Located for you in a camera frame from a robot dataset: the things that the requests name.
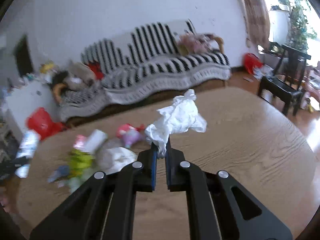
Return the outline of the white box package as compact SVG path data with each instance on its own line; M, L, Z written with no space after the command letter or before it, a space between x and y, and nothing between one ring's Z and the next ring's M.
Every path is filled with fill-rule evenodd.
M88 137L77 135L73 148L93 155L107 139L108 135L105 132L95 129Z

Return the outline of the pink purple plush toy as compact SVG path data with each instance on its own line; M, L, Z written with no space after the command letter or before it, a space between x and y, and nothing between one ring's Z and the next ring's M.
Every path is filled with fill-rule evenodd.
M144 139L144 135L142 134L144 129L144 125L134 127L131 124L123 124L118 127L116 136L121 140L125 148L130 148L135 143Z

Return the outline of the black wooden stool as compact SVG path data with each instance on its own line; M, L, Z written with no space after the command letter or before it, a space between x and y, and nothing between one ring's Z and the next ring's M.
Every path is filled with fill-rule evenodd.
M296 116L302 102L305 89L302 86L307 61L311 56L298 49L282 45L282 55L273 72L263 76L259 83L257 96L262 97L263 91L268 91L274 98L279 98L284 102L282 113L287 116L290 107L293 107L293 116ZM277 75L284 57L287 56L288 62L284 68L284 79L281 80Z

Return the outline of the white tissue paper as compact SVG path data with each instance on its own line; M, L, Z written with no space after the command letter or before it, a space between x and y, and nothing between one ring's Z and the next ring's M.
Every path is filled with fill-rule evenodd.
M158 158L165 158L171 134L185 133L190 129L199 133L206 131L207 122L198 111L196 99L194 90L189 89L184 95L174 97L170 106L157 110L161 117L147 126L145 135L157 146Z

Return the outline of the pink clothes pile on sofa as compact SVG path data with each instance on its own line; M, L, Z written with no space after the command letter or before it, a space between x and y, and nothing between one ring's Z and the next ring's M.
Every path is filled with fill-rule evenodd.
M225 53L223 39L215 34L194 34L192 32L186 32L184 34L177 34L174 38L178 53L182 56L213 51L212 42L217 43L220 53Z

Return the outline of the white cabinet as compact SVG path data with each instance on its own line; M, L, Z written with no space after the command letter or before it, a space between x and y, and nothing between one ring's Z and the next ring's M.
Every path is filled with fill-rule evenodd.
M3 113L13 136L21 142L27 131L26 119L38 108L43 107L54 122L59 121L58 106L48 85L33 81L20 89L14 89L5 98Z

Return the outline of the black white striped sofa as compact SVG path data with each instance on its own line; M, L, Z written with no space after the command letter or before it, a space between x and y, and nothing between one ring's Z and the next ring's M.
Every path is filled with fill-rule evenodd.
M82 63L95 64L104 76L89 88L65 92L59 103L60 121L94 116L110 105L139 103L166 90L229 80L229 60L219 49L180 54L179 35L195 33L191 20L156 22L87 46L81 54Z

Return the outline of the green potted plant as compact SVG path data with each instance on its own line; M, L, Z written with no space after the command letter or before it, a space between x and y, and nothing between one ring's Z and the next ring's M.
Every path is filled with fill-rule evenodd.
M307 10L311 10L311 5L308 0L294 0L294 5L291 5L289 0L278 0L281 5L291 7L289 15L290 29L287 44L304 53L308 51L308 38L315 39L316 31L313 27L309 27L308 18L305 15Z

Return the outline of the blue white crumpled wrapper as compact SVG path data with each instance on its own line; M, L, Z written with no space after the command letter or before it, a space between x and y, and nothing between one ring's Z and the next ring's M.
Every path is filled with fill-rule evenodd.
M59 179L66 178L70 174L70 168L68 165L61 165L48 177L48 183L53 183Z

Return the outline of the green yellow snack bag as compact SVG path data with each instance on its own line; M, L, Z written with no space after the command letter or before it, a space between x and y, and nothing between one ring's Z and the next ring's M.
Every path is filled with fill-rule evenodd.
M95 159L90 153L75 148L71 150L69 156L69 178L82 176L87 169L92 167Z

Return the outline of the brown plush toy on sofa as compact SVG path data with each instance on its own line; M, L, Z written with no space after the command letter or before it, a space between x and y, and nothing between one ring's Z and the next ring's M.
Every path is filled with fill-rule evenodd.
M73 91L90 87L96 80L95 73L82 62L71 62L65 70L59 70L52 77L49 85L51 90L54 86L62 83Z

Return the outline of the brown patterned curtain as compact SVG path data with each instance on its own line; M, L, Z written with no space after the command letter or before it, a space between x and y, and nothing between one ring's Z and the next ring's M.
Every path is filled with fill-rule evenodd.
M270 20L265 0L244 0L246 25L250 41L267 48L269 45Z

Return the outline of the red bag near curtain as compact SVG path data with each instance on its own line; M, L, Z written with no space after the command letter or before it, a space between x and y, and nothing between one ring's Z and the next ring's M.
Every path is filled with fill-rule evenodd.
M253 75L253 70L255 68L261 68L264 64L259 60L259 58L256 55L252 53L246 53L243 58L243 65L245 70L249 74Z

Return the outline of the white paper sheet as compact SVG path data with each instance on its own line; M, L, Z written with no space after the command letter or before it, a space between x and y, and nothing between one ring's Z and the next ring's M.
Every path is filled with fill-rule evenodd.
M123 147L102 148L95 158L99 170L106 174L119 172L126 165L137 160L137 155Z

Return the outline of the red plastic bag left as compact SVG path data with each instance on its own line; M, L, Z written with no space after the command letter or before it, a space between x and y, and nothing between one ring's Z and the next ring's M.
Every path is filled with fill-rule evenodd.
M67 129L61 122L53 122L50 114L43 108L36 109L27 119L26 125L40 135L41 140Z

